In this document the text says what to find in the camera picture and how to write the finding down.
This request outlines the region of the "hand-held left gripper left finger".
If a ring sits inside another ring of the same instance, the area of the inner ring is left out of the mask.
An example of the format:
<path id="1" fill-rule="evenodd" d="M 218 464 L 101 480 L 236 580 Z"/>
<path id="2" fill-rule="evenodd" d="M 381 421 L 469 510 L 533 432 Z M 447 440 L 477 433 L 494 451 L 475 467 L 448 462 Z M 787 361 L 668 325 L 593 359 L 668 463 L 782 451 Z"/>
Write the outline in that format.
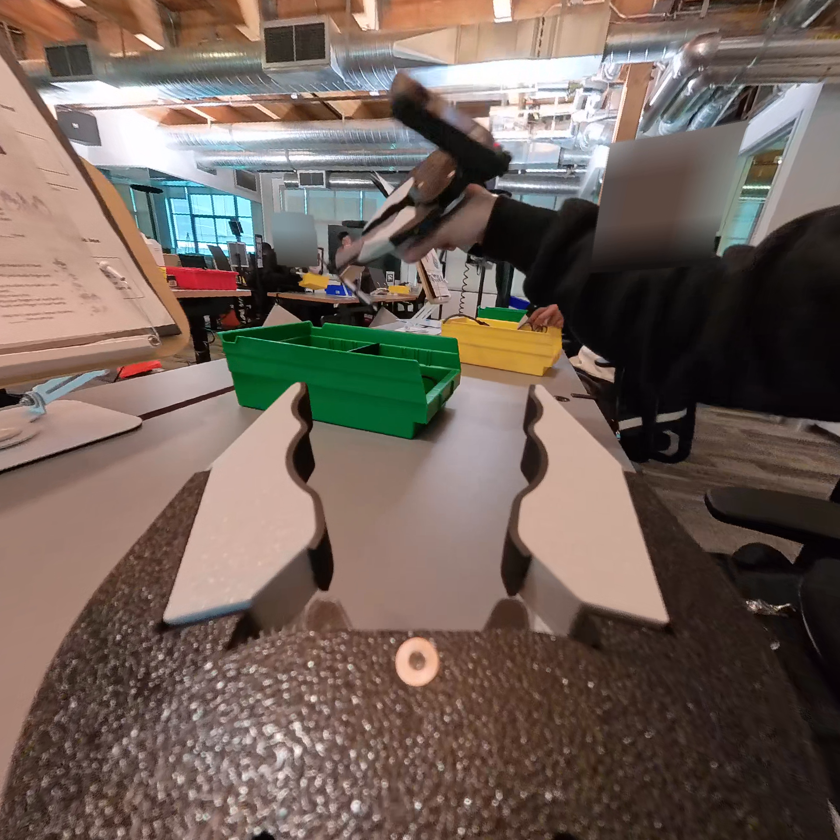
<path id="1" fill-rule="evenodd" d="M 164 609 L 168 628 L 242 614 L 294 623 L 333 577 L 314 471 L 308 387 L 291 384 L 213 462 Z"/>

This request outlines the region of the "large yellow bin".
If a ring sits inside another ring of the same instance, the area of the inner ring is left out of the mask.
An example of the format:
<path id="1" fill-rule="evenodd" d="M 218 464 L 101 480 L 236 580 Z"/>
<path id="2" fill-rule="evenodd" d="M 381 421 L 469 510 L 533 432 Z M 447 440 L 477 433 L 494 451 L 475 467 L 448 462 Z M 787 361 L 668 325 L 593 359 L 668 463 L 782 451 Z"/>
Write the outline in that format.
<path id="1" fill-rule="evenodd" d="M 563 353 L 558 327 L 534 331 L 527 323 L 453 316 L 443 321 L 441 333 L 457 341 L 462 364 L 496 371 L 542 377 Z"/>

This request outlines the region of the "person's right hand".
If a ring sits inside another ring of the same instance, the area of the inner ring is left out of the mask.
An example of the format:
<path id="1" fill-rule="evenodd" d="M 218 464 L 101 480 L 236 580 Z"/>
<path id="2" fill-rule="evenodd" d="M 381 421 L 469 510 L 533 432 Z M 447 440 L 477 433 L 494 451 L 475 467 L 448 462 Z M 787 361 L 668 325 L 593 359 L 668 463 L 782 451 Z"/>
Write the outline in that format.
<path id="1" fill-rule="evenodd" d="M 454 211 L 423 237 L 401 251 L 407 264 L 418 263 L 432 250 L 469 251 L 482 242 L 498 196 L 482 185 L 468 185 Z"/>

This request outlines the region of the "black wall speaker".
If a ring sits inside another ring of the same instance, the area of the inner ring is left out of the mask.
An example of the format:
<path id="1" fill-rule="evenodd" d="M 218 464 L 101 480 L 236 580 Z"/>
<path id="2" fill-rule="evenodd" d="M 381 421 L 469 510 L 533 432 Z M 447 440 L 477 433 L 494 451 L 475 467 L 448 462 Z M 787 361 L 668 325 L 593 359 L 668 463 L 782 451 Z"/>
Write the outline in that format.
<path id="1" fill-rule="evenodd" d="M 88 147 L 101 147 L 97 118 L 90 112 L 78 109 L 58 109 L 56 121 L 68 140 Z"/>

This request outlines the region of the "person's right forearm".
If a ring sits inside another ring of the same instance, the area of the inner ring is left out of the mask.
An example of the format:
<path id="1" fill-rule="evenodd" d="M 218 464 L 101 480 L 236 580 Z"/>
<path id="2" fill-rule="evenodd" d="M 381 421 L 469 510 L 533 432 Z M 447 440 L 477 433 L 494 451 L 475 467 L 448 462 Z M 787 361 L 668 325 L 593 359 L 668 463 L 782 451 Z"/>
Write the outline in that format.
<path id="1" fill-rule="evenodd" d="M 692 266 L 617 272 L 591 267 L 597 215 L 581 199 L 553 212 L 500 196 L 481 246 L 648 393 L 838 422 L 838 206 Z"/>

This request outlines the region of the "black bag with pale stripes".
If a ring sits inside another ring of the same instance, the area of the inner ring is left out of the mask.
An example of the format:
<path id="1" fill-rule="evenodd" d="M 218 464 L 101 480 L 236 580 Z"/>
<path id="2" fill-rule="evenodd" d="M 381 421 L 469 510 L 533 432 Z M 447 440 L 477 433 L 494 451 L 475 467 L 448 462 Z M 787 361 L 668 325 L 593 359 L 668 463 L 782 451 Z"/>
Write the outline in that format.
<path id="1" fill-rule="evenodd" d="M 630 374 L 584 345 L 570 362 L 631 461 L 677 464 L 688 459 L 697 425 L 696 403 L 675 389 L 647 392 Z"/>

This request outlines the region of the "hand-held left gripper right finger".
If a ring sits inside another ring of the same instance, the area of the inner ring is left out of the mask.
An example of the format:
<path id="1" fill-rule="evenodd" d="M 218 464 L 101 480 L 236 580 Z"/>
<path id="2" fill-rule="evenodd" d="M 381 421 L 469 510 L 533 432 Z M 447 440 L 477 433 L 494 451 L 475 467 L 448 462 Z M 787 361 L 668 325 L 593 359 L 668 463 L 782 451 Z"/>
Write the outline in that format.
<path id="1" fill-rule="evenodd" d="M 543 385 L 531 385 L 521 473 L 500 575 L 548 633 L 615 618 L 662 630 L 669 615 L 618 461 Z"/>

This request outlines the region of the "green bin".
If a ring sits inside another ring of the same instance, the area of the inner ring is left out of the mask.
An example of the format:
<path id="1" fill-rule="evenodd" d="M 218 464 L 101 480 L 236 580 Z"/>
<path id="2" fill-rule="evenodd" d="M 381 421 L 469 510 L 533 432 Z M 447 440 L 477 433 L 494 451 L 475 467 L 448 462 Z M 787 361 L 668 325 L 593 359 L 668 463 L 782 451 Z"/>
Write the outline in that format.
<path id="1" fill-rule="evenodd" d="M 315 421 L 415 438 L 459 386 L 457 339 L 294 322 L 219 336 L 238 403 L 265 411 L 292 385 L 308 388 Z"/>

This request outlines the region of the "red bin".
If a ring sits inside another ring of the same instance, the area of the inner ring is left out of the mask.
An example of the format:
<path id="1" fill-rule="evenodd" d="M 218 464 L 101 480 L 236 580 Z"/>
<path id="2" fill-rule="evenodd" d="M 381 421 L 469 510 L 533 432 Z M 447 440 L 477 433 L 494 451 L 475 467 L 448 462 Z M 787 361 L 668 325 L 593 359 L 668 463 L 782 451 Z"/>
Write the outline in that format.
<path id="1" fill-rule="evenodd" d="M 236 291 L 238 274 L 232 270 L 167 266 L 170 286 L 187 291 Z"/>

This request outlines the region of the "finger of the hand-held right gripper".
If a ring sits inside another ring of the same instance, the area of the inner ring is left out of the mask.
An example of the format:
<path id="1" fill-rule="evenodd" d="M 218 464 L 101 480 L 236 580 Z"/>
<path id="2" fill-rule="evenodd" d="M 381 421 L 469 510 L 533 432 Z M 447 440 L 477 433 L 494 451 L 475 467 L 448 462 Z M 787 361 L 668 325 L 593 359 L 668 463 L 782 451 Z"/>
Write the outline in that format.
<path id="1" fill-rule="evenodd" d="M 375 310 L 391 287 L 408 280 L 400 258 L 382 237 L 365 235 L 360 224 L 329 226 L 330 276 L 353 297 Z"/>
<path id="2" fill-rule="evenodd" d="M 412 171 L 409 177 L 393 192 L 376 211 L 362 230 L 372 232 L 378 228 L 395 227 L 396 231 L 426 232 L 428 230 L 428 174 Z"/>

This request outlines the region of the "wooden document stand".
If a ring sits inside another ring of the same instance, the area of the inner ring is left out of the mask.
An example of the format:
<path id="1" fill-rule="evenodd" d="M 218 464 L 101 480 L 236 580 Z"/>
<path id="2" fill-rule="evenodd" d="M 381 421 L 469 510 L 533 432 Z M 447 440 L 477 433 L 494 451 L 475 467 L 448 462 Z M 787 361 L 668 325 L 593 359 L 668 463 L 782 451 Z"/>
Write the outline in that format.
<path id="1" fill-rule="evenodd" d="M 186 315 L 133 215 L 110 181 L 84 162 L 143 273 L 174 319 L 177 333 L 156 332 L 145 338 L 136 335 L 132 339 L 97 341 L 20 355 L 2 354 L 1 347 L 2 387 L 35 386 L 16 405 L 2 408 L 2 471 L 139 428 L 142 421 L 137 416 L 70 400 L 67 396 L 110 370 L 171 356 L 183 349 L 189 338 Z"/>

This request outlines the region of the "black office chair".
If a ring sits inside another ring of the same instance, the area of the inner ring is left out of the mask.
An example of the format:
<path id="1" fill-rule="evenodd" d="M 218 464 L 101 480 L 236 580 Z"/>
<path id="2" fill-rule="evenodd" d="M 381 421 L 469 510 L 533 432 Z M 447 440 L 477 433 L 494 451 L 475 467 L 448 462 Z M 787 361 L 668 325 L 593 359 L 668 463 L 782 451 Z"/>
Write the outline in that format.
<path id="1" fill-rule="evenodd" d="M 730 560 L 735 571 L 781 577 L 778 589 L 793 594 L 792 611 L 808 652 L 827 683 L 839 678 L 839 485 L 825 499 L 779 490 L 722 487 L 705 495 L 706 508 L 725 524 L 786 539 L 801 546 L 794 561 L 754 542 Z"/>

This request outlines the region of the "grey desk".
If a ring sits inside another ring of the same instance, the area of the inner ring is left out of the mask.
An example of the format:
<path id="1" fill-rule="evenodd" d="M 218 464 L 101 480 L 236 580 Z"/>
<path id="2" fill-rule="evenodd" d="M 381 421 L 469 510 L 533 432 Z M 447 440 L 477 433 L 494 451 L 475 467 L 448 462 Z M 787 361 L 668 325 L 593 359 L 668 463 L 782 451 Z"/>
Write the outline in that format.
<path id="1" fill-rule="evenodd" d="M 311 485 L 352 629 L 479 629 L 505 594 L 528 388 L 467 366 L 415 439 L 315 423 Z M 82 391 L 142 416 L 129 434 L 2 475 L 2 774 L 46 669 L 103 579 L 170 500 L 259 417 L 223 361 Z"/>

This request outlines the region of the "silver ceiling air duct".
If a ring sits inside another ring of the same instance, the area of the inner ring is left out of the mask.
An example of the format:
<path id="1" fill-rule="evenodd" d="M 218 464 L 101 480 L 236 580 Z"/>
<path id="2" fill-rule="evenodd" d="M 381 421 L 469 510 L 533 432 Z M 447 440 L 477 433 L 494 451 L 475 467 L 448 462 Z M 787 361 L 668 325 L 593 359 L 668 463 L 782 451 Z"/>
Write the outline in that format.
<path id="1" fill-rule="evenodd" d="M 171 125 L 161 137 L 208 170 L 407 172 L 434 150 L 390 119 Z"/>

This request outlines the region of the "instruction paper sheets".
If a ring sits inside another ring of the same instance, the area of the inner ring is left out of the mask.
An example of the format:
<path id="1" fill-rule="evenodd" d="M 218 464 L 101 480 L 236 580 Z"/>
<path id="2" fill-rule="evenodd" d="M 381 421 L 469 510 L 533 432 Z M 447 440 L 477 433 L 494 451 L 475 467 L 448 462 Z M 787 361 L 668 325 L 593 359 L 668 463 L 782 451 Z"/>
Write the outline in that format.
<path id="1" fill-rule="evenodd" d="M 2 354 L 177 333 L 17 60 L 1 61 Z"/>

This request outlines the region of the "grey ceiling vent unit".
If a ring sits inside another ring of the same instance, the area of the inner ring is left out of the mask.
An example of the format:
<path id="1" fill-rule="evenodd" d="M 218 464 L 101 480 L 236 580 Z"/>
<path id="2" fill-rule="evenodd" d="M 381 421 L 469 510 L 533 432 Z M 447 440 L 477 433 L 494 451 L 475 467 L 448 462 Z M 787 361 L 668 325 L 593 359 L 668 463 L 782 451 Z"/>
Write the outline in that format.
<path id="1" fill-rule="evenodd" d="M 308 16 L 261 25 L 261 65 L 266 71 L 309 70 L 332 63 L 335 27 L 329 17 Z"/>

